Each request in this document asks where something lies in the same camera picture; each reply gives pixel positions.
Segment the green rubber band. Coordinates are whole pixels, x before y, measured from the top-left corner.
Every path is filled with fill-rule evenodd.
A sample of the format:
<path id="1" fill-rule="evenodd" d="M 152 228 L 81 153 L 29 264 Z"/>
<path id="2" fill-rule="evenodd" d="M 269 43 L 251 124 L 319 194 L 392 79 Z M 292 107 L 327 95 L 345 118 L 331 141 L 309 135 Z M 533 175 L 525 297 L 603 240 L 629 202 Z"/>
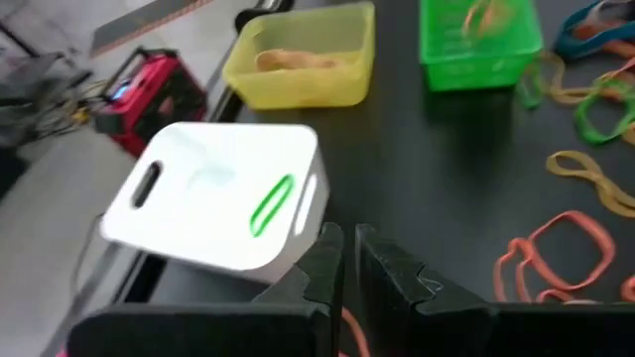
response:
<path id="1" fill-rule="evenodd" d="M 253 238 L 264 234 L 295 188 L 295 177 L 283 175 L 260 200 L 249 218 L 249 231 Z"/>
<path id="2" fill-rule="evenodd" d="M 537 62 L 533 62 L 521 75 L 516 85 L 516 94 L 527 109 L 533 110 L 542 103 L 546 93 L 545 87 L 540 66 Z"/>
<path id="3" fill-rule="evenodd" d="M 604 96 L 608 91 L 617 93 L 617 97 L 625 103 L 626 111 L 611 133 L 602 134 L 590 123 L 587 118 L 587 110 L 599 96 Z M 635 89 L 632 85 L 620 79 L 605 78 L 599 80 L 578 105 L 574 116 L 575 126 L 581 137 L 588 144 L 603 145 L 611 142 L 625 134 L 630 126 L 635 123 Z"/>

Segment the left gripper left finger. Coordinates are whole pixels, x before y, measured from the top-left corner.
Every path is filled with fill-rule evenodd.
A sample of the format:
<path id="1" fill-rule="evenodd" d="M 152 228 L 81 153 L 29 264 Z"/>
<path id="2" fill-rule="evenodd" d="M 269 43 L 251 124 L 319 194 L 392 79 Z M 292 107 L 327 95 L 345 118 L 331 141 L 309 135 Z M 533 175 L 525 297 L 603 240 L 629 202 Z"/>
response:
<path id="1" fill-rule="evenodd" d="M 70 330 L 65 357 L 338 357 L 343 275 L 344 235 L 328 222 L 253 300 L 104 308 Z"/>

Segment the red black power station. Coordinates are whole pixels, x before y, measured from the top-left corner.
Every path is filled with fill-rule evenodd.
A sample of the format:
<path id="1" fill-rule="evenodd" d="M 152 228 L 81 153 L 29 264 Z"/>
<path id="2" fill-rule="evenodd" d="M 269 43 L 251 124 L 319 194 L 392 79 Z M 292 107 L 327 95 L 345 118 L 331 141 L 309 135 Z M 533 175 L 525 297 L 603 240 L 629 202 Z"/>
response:
<path id="1" fill-rule="evenodd" d="M 104 107 L 94 115 L 95 131 L 134 157 L 164 127 L 200 121 L 207 110 L 207 93 L 171 49 L 136 48 L 97 98 Z"/>

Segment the blue rubber band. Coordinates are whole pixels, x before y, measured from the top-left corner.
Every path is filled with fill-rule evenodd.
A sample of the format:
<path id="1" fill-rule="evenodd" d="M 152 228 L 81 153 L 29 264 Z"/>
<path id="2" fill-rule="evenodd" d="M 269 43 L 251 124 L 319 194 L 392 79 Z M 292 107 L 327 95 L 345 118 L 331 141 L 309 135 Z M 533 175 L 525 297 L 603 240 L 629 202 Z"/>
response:
<path id="1" fill-rule="evenodd" d="M 600 17 L 602 9 L 626 4 L 635 0 L 597 0 L 572 13 L 563 22 L 560 32 L 556 38 L 554 51 L 563 59 L 573 60 L 580 59 L 594 53 L 601 52 L 599 45 L 595 45 L 593 40 L 579 40 L 573 35 L 573 30 L 583 24 L 608 24 L 609 22 L 619 21 L 622 23 L 635 22 L 635 5 L 628 5 L 633 13 L 627 15 L 627 19 L 603 20 Z"/>

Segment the yellow plastic bin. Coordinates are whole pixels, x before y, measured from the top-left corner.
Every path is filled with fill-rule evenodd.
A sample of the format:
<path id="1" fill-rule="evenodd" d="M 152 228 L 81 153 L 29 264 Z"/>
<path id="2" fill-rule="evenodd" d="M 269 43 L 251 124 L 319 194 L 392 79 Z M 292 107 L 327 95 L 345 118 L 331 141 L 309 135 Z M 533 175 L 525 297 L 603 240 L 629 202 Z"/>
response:
<path id="1" fill-rule="evenodd" d="M 256 57 L 282 49 L 342 61 L 332 68 L 259 71 Z M 257 17 L 240 32 L 223 79 L 252 109 L 344 107 L 367 95 L 375 55 L 375 7 L 369 1 Z"/>

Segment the yellow rubber band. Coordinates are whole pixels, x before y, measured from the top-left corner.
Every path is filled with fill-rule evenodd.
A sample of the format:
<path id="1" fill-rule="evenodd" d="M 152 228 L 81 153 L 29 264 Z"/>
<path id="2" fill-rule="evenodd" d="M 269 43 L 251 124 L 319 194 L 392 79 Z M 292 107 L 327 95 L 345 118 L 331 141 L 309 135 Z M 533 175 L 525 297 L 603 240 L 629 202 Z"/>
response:
<path id="1" fill-rule="evenodd" d="M 553 75 L 545 78 L 541 74 L 543 64 L 553 67 Z M 567 66 L 557 55 L 551 52 L 541 52 L 536 60 L 528 67 L 527 73 L 538 92 L 538 101 L 544 95 L 550 96 L 554 101 L 564 105 L 580 104 L 591 94 L 599 94 L 602 97 L 616 101 L 624 99 L 632 89 L 632 85 L 620 75 L 612 72 L 601 75 L 595 82 L 586 87 L 564 87 L 564 79 Z"/>
<path id="2" fill-rule="evenodd" d="M 559 164 L 567 159 L 579 164 L 579 169 L 567 169 Z M 565 178 L 585 179 L 591 182 L 599 201 L 613 213 L 635 219 L 635 196 L 622 190 L 608 178 L 600 165 L 588 154 L 579 151 L 559 151 L 546 159 L 546 169 L 553 175 Z"/>

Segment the wide beige rubber band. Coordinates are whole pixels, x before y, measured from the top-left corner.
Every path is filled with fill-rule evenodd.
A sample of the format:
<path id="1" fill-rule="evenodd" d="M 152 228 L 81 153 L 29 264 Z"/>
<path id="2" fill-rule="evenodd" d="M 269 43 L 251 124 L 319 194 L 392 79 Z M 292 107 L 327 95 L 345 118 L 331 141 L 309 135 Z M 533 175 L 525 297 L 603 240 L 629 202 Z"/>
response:
<path id="1" fill-rule="evenodd" d="M 338 65 L 342 65 L 340 59 L 311 52 L 282 49 L 262 52 L 255 59 L 255 66 L 259 71 L 332 68 Z"/>

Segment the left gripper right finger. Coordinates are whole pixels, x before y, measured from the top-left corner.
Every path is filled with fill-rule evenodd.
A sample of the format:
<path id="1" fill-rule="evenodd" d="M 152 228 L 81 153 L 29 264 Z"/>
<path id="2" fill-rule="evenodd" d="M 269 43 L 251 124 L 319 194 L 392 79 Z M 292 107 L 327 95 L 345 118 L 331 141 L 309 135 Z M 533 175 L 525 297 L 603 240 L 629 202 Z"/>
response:
<path id="1" fill-rule="evenodd" d="M 489 302 L 355 228 L 371 346 L 385 357 L 635 357 L 635 305 Z"/>

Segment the white plastic bin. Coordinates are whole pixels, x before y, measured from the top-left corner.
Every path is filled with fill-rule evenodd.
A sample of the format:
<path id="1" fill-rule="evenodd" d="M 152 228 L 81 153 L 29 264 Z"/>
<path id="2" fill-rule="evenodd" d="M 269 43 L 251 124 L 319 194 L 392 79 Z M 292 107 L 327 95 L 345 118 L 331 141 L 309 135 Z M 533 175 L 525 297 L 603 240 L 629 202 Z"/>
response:
<path id="1" fill-rule="evenodd" d="M 249 218 L 286 174 L 295 188 L 264 234 Z M 329 196 L 317 132 L 300 124 L 179 122 L 160 130 L 100 223 L 103 238 L 273 284 L 314 245 Z"/>

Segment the grey floor equipment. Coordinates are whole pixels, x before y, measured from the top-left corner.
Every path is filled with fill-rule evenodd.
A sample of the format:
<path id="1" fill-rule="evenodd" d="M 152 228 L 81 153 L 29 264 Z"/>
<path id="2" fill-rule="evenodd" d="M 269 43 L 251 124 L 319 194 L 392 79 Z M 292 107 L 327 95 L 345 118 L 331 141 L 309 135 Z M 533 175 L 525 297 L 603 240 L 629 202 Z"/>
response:
<path id="1" fill-rule="evenodd" d="M 23 58 L 0 75 L 0 149 L 26 143 L 70 128 L 71 112 L 78 107 L 80 88 L 93 76 L 87 68 L 58 71 L 60 53 Z"/>

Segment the green plastic basket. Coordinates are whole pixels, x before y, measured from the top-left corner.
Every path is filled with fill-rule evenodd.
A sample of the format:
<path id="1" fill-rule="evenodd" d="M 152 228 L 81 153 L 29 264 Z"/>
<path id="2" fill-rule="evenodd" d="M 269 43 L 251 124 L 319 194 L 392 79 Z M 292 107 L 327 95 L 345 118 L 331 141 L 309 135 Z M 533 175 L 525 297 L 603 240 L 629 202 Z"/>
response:
<path id="1" fill-rule="evenodd" d="M 420 63 L 432 91 L 514 85 L 543 48 L 533 0 L 498 0 L 497 27 L 464 36 L 461 25 L 473 1 L 420 1 Z"/>

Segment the orange rubber band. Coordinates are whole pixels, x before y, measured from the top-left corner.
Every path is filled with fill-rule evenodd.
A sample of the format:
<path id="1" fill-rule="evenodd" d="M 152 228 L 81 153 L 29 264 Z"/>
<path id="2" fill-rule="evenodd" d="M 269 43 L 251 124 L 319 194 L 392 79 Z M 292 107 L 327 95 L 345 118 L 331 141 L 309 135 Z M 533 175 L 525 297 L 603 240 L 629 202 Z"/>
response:
<path id="1" fill-rule="evenodd" d="M 573 35 L 579 40 L 593 40 L 602 51 L 623 58 L 635 58 L 635 22 L 583 24 L 573 30 Z"/>
<path id="2" fill-rule="evenodd" d="M 562 279 L 550 268 L 536 246 L 538 238 L 552 225 L 562 220 L 569 220 L 585 231 L 601 253 L 600 261 L 587 277 L 574 285 Z M 521 253 L 523 259 L 515 267 L 515 283 L 516 293 L 521 301 L 527 303 L 545 302 L 548 298 L 556 298 L 565 304 L 591 303 L 590 299 L 575 298 L 571 292 L 586 288 L 600 278 L 613 262 L 616 246 L 610 234 L 596 220 L 580 211 L 565 211 L 540 226 L 527 238 L 517 237 L 509 241 L 507 252 L 496 260 L 492 269 L 494 295 L 498 301 L 507 301 L 502 276 L 503 267 L 518 252 Z M 550 285 L 549 289 L 542 291 L 535 298 L 531 298 L 526 285 L 525 268 L 527 265 L 532 266 L 536 273 Z"/>
<path id="3" fill-rule="evenodd" d="M 477 35 L 492 32 L 497 27 L 499 11 L 498 0 L 474 0 L 461 25 L 462 34 L 469 36 L 473 30 Z"/>
<path id="4" fill-rule="evenodd" d="M 346 308 L 341 309 L 341 318 L 347 323 L 355 340 L 359 357 L 371 357 L 366 335 L 354 315 Z"/>

